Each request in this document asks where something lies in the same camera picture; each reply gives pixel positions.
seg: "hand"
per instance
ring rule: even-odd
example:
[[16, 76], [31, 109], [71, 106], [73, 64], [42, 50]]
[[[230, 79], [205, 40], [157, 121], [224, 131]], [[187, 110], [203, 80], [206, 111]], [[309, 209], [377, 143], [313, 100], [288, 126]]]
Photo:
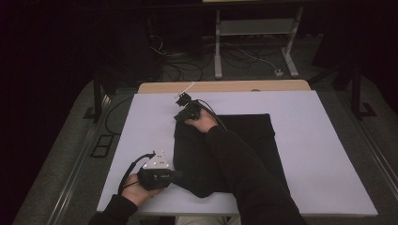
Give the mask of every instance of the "hand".
[[216, 119], [204, 109], [201, 109], [199, 119], [188, 119], [185, 123], [196, 127], [202, 133], [208, 133], [211, 128], [218, 125]]
[[128, 187], [125, 187], [122, 191], [122, 196], [132, 201], [135, 205], [137, 205], [137, 207], [141, 206], [149, 198], [152, 198], [163, 191], [163, 189], [154, 189], [148, 191], [137, 181], [137, 174], [131, 174], [126, 180], [126, 186]]

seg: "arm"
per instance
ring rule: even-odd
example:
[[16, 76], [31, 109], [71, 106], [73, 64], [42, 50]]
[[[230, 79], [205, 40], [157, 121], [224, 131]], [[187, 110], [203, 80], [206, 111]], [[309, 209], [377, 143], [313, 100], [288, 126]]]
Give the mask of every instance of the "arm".
[[111, 201], [102, 213], [94, 215], [90, 225], [124, 225], [129, 217], [137, 212], [138, 207], [149, 198], [159, 194], [162, 189], [147, 191], [137, 182], [138, 177], [132, 174], [126, 181], [126, 187], [121, 195], [113, 195]]
[[288, 192], [238, 135], [218, 127], [206, 111], [199, 120], [186, 123], [207, 133], [207, 143], [237, 199], [242, 224], [306, 224]]

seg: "black sleeve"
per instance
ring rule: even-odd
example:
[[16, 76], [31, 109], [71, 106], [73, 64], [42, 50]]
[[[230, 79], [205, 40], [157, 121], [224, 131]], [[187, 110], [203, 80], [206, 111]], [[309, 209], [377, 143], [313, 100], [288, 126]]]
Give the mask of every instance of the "black sleeve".
[[120, 195], [113, 195], [105, 210], [94, 215], [88, 224], [125, 225], [129, 220], [129, 216], [137, 212], [137, 209], [137, 206], [130, 200]]
[[242, 224], [307, 224], [289, 193], [238, 135], [216, 126], [207, 143], [237, 199]]

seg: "white tabletop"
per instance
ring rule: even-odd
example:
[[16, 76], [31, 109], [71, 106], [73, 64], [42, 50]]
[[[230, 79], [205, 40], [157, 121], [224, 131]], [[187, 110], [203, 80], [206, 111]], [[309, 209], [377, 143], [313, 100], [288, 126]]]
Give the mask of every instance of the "white tabletop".
[[[315, 91], [189, 94], [206, 101], [217, 114], [270, 114], [285, 177], [302, 215], [377, 215]], [[124, 172], [139, 156], [164, 150], [173, 168], [174, 116], [181, 110], [175, 95], [134, 96], [98, 211], [117, 193]], [[238, 211], [232, 194], [199, 199], [172, 184], [140, 207], [139, 213], [232, 215]]]

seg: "electrical outlet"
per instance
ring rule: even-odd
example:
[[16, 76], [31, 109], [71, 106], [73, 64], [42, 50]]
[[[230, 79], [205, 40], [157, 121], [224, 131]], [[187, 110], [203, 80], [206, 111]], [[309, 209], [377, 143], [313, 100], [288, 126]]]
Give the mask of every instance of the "electrical outlet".
[[277, 77], [282, 77], [282, 76], [283, 76], [283, 71], [282, 71], [280, 68], [278, 68], [278, 69], [276, 69], [276, 70], [274, 71], [274, 74], [275, 74], [275, 76], [277, 76]]

